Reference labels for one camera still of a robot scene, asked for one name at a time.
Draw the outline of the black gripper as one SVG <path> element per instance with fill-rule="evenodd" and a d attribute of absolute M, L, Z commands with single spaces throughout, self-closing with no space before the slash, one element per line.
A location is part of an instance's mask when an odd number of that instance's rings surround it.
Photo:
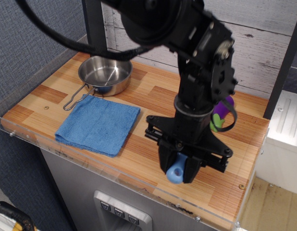
<path fill-rule="evenodd" d="M 185 161 L 183 183 L 192 183 L 201 167 L 210 166 L 225 172 L 233 151 L 215 137 L 210 129 L 210 115 L 186 116 L 180 112 L 175 117 L 148 115 L 146 118 L 148 138 L 159 146 L 159 162 L 162 171 L 167 171 L 180 152 Z"/>

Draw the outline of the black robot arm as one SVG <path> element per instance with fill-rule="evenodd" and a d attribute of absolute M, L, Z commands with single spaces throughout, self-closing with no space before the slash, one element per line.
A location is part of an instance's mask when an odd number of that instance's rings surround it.
<path fill-rule="evenodd" d="M 180 86 L 173 118 L 149 115 L 146 136 L 157 142 L 159 162 L 170 181 L 191 183 L 201 167 L 224 172 L 232 150 L 217 139 L 210 124 L 234 94 L 231 31 L 204 8 L 201 0 L 108 0 L 121 14 L 129 38 L 139 52 L 165 46 L 178 56 Z"/>

